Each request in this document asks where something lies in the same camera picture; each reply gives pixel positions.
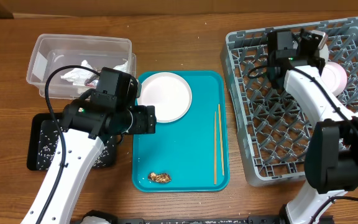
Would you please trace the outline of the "grey bowl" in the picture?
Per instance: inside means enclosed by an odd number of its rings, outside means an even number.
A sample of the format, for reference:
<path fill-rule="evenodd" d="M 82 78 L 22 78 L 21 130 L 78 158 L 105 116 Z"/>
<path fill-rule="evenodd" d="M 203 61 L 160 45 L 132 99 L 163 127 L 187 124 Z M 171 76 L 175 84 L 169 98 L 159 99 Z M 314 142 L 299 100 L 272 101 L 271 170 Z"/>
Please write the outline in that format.
<path fill-rule="evenodd" d="M 324 61 L 327 62 L 329 58 L 329 50 L 326 44 L 328 35 L 325 32 L 319 30 L 312 30 L 310 34 L 310 55 L 314 58 L 323 58 Z"/>

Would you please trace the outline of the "brown food scrap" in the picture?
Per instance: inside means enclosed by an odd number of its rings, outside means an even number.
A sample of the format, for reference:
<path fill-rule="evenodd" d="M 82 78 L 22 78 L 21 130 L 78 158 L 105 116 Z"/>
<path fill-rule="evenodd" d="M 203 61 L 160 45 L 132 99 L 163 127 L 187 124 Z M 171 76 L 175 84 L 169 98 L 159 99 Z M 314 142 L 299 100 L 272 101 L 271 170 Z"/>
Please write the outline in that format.
<path fill-rule="evenodd" d="M 167 184 L 172 181 L 172 178 L 167 173 L 156 174 L 154 172 L 151 172 L 148 175 L 148 179 L 151 182 L 155 182 L 158 184 Z"/>

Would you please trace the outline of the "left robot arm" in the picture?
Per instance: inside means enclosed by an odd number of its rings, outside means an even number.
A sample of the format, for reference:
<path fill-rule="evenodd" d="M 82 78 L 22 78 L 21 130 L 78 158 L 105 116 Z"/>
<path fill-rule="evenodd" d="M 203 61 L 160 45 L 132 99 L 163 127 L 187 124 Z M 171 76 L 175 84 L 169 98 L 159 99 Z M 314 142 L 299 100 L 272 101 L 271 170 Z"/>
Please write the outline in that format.
<path fill-rule="evenodd" d="M 120 111 L 70 105 L 58 124 L 59 143 L 52 163 L 23 223 L 69 223 L 84 182 L 104 149 L 103 138 L 153 134 L 154 106 Z"/>

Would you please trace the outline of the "white napkin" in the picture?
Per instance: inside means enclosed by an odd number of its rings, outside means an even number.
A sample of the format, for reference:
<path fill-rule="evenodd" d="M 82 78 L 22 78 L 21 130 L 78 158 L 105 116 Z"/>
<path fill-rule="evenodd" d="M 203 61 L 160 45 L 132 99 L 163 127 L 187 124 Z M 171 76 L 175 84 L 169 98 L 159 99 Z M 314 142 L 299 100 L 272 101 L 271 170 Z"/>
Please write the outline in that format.
<path fill-rule="evenodd" d="M 87 60 L 83 60 L 81 62 L 81 66 L 82 67 L 86 67 L 86 68 L 90 68 L 98 73 L 101 73 L 102 68 L 98 68 L 98 67 L 92 67 Z M 122 72 L 127 72 L 128 71 L 128 61 L 125 60 L 125 63 L 121 64 L 121 65 L 116 65 L 113 69 L 115 70 L 119 70 Z M 64 75 L 60 76 L 61 79 L 66 80 L 68 82 L 71 82 L 74 86 L 86 86 L 85 83 L 87 80 L 89 79 L 99 79 L 99 76 L 96 75 L 93 72 L 84 70 L 82 68 L 74 68 L 73 70 L 67 72 Z"/>

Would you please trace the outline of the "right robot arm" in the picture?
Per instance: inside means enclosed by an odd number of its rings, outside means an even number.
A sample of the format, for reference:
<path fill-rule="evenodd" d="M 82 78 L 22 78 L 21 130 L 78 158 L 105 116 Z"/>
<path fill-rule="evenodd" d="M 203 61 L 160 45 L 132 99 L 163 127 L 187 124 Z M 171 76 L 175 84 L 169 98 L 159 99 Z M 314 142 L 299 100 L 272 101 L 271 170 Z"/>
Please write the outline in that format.
<path fill-rule="evenodd" d="M 330 89 L 344 73 L 329 70 L 320 56 L 326 33 L 289 29 L 267 35 L 267 78 L 299 104 L 313 128 L 304 170 L 306 181 L 298 195 L 280 212 L 286 223 L 332 223 L 320 216 L 336 200 L 347 200 L 358 188 L 358 113 L 347 109 Z"/>

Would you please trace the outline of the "large pink plate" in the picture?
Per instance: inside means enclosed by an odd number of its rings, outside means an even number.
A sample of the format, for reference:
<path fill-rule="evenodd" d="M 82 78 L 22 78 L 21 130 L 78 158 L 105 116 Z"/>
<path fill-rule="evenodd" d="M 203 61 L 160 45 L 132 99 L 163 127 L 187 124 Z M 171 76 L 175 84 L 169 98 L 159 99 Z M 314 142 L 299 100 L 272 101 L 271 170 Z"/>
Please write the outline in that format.
<path fill-rule="evenodd" d="M 188 82 L 172 72 L 158 72 L 142 82 L 138 105 L 154 106 L 158 123 L 179 120 L 190 109 L 192 92 Z"/>

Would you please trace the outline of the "red foil wrapper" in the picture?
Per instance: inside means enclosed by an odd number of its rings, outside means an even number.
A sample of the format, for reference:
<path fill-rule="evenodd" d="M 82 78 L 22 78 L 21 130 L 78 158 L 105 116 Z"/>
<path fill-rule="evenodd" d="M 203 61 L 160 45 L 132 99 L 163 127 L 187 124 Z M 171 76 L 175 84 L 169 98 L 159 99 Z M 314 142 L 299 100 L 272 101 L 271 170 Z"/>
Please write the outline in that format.
<path fill-rule="evenodd" d="M 96 87 L 98 85 L 98 82 L 99 82 L 99 79 L 96 78 L 96 79 L 89 79 L 86 81 L 85 85 L 86 86 L 93 86 L 93 87 Z"/>

